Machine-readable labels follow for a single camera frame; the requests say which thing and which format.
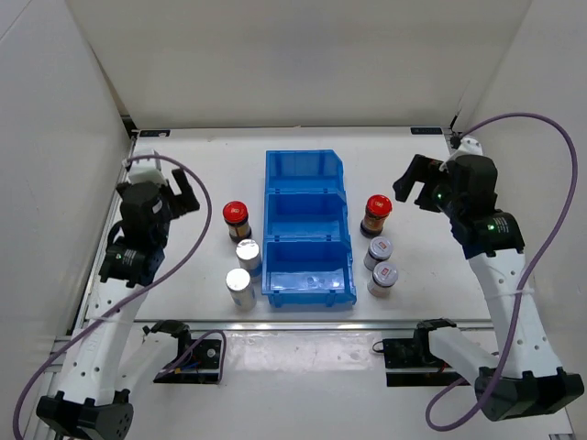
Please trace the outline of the red-lid sauce jar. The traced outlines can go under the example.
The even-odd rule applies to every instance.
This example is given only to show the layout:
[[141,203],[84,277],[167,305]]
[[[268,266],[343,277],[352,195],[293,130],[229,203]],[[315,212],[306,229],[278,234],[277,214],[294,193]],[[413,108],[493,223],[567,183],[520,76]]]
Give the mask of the red-lid sauce jar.
[[241,201],[228,202],[222,211],[232,241],[238,243],[251,237],[249,211]]
[[365,205],[365,213],[360,222],[361,233],[366,237],[379,236],[392,210],[393,204],[387,196],[372,195]]

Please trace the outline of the white-lid dark jar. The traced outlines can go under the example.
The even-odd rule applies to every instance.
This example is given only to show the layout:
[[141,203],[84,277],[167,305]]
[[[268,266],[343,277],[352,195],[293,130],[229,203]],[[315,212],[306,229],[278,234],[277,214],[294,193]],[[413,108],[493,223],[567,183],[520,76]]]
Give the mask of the white-lid dark jar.
[[373,271],[379,263],[387,261],[392,254],[392,242],[384,236],[376,236],[367,248],[363,264],[368,270]]
[[380,262],[371,273],[371,279],[367,285],[368,291],[375,297],[387,297],[398,278],[398,269],[393,263]]

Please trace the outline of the silver-top salt bottle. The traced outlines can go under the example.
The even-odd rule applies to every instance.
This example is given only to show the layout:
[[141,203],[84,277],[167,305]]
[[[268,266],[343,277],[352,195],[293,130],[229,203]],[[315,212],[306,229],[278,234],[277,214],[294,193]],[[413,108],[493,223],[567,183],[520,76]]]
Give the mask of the silver-top salt bottle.
[[249,311],[256,305],[256,294],[249,273],[242,268],[232,269],[226,275],[226,286],[235,305]]
[[258,281],[262,274],[262,258],[260,246],[253,239],[243,239],[236,247],[239,266],[246,270],[253,282]]

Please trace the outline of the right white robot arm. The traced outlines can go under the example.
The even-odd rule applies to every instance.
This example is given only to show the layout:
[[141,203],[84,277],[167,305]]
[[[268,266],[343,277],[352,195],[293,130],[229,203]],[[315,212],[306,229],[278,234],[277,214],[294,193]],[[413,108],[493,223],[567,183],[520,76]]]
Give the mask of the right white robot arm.
[[541,323],[527,284],[525,243],[515,218],[496,209],[497,169],[493,161],[464,154],[447,162],[415,155],[393,184],[406,201],[422,183],[416,205],[444,213],[451,233],[482,288],[498,353],[472,343],[449,319],[420,322],[412,355],[431,367],[439,360],[474,389],[475,409],[493,422],[553,414],[585,392],[580,374],[564,370]]

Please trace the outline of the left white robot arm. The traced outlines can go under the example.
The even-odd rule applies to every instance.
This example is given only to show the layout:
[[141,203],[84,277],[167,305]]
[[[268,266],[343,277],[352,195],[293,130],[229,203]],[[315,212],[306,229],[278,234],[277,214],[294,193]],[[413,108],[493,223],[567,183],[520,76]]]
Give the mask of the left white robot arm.
[[160,170],[130,170],[117,185],[121,218],[110,229],[99,280],[107,289],[92,301],[94,315],[68,343],[77,347],[72,368],[57,391],[39,399],[36,415],[48,427],[73,439],[123,439],[134,417],[131,396],[167,366],[181,367],[193,354],[189,328],[162,321],[127,362],[121,360],[130,327],[147,292],[162,283],[156,275],[164,260],[171,222],[199,210],[195,175],[172,170],[174,192]]

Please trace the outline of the right blue label sticker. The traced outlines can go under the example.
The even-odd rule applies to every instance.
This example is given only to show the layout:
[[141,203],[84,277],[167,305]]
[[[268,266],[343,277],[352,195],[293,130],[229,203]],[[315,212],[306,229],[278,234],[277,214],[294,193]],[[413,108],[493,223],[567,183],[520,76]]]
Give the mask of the right blue label sticker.
[[440,127],[432,126],[411,126],[410,132],[414,136],[441,136],[443,130]]

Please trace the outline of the blue label sticker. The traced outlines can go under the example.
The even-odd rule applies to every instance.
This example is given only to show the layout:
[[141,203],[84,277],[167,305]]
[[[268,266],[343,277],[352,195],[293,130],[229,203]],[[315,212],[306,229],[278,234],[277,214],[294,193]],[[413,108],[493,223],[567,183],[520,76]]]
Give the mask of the blue label sticker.
[[410,132],[414,136],[441,136],[443,130],[440,127],[432,126],[411,126]]
[[145,129],[140,130],[138,136],[140,138],[167,138],[171,135],[170,129]]

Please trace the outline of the left blue label sticker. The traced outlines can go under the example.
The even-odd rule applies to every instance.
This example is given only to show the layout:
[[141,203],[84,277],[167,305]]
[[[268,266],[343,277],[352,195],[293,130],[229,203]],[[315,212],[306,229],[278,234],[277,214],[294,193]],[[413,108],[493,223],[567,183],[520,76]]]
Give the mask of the left blue label sticker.
[[170,129],[145,129],[140,130],[138,136],[140,138],[167,138],[171,135]]

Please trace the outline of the blue plastic compartment bin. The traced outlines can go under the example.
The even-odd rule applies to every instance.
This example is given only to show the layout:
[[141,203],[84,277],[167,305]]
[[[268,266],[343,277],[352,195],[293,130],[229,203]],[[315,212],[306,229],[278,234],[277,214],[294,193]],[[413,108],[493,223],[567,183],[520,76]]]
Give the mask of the blue plastic compartment bin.
[[273,308],[356,303],[344,168],[334,150],[267,151],[261,290]]

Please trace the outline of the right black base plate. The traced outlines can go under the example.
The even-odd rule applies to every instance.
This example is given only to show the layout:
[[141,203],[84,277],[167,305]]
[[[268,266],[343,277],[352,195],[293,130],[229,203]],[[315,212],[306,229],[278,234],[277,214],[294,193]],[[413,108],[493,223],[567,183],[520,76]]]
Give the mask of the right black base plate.
[[446,362],[435,357],[423,360],[411,338],[376,341],[371,352],[383,356],[388,388],[445,387],[460,379]]

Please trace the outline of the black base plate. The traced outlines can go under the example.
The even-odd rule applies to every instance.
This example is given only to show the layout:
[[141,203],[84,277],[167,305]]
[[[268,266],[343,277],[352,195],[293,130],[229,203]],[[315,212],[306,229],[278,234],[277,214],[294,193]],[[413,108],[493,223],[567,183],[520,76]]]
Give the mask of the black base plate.
[[158,384],[218,385],[224,375],[227,336],[211,330],[196,339],[180,338],[178,357],[153,380]]
[[388,388],[445,387],[460,379],[446,362],[435,357],[423,360],[411,338],[376,341],[371,352],[383,356]]

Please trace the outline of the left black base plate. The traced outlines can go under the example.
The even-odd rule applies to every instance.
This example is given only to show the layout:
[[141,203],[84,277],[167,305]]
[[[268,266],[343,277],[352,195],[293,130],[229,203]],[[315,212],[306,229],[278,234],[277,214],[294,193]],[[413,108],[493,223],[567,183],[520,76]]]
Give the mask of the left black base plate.
[[153,380],[158,384],[218,385],[224,375],[227,336],[211,330],[196,339],[180,338],[178,357]]

